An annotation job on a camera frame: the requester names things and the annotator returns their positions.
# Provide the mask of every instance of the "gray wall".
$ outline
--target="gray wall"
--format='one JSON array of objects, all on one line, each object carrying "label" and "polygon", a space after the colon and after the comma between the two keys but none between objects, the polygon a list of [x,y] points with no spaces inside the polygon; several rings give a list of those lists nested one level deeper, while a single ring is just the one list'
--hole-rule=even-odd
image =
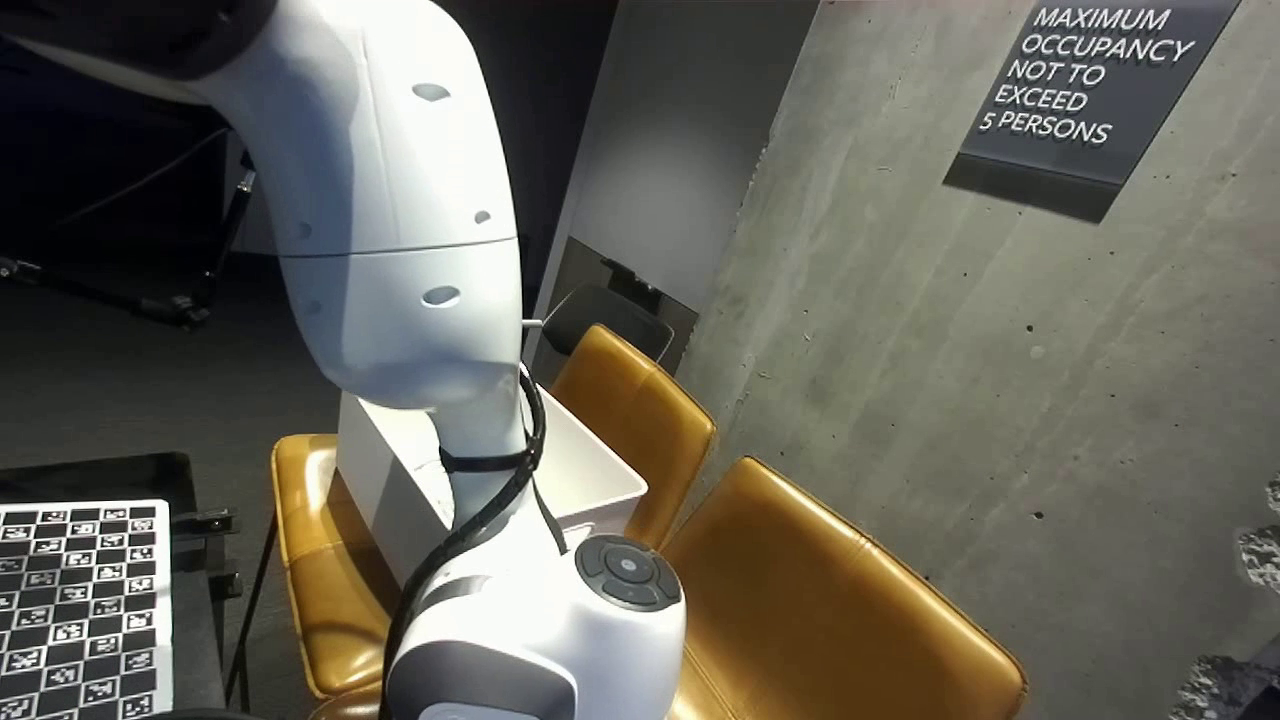
[{"label": "gray wall", "polygon": [[812,0],[622,0],[547,261],[630,262],[688,306],[719,272]]},{"label": "gray wall", "polygon": [[679,379],[935,578],[1027,716],[1163,716],[1276,591],[1280,2],[1245,0],[1106,225],[945,188],[1034,0],[822,2]]}]

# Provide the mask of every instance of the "maximum occupancy sign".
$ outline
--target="maximum occupancy sign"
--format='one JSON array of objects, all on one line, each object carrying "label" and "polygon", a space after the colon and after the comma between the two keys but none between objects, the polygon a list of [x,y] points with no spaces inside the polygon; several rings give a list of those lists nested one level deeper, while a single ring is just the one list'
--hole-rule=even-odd
[{"label": "maximum occupancy sign", "polygon": [[950,182],[1106,220],[1242,0],[1044,0]]}]

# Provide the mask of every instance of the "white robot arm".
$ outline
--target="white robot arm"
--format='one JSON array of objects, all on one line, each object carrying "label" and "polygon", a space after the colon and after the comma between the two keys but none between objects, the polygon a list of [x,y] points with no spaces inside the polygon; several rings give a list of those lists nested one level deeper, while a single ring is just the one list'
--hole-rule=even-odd
[{"label": "white robot arm", "polygon": [[265,181],[323,374],[432,409],[455,530],[398,614],[384,716],[664,716],[684,645],[676,576],[625,539],[560,548],[532,493],[518,210],[453,17],[427,0],[11,8],[0,33],[60,65],[219,106]]}]

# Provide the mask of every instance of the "chair backrest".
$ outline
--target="chair backrest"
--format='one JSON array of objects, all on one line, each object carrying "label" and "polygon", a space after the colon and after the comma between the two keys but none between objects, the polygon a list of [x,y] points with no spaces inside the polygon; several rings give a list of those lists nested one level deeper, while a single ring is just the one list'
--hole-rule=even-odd
[{"label": "chair backrest", "polygon": [[554,394],[647,478],[630,534],[655,548],[712,448],[712,417],[606,324],[573,349]]},{"label": "chair backrest", "polygon": [[908,567],[757,461],[671,530],[712,716],[1008,720],[1021,667]]}]

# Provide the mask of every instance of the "black sign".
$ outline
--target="black sign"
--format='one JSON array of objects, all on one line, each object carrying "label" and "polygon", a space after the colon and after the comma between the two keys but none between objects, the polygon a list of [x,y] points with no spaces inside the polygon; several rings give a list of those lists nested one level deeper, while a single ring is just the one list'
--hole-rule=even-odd
[{"label": "black sign", "polygon": [[1106,220],[1242,0],[1044,0],[950,182]]}]

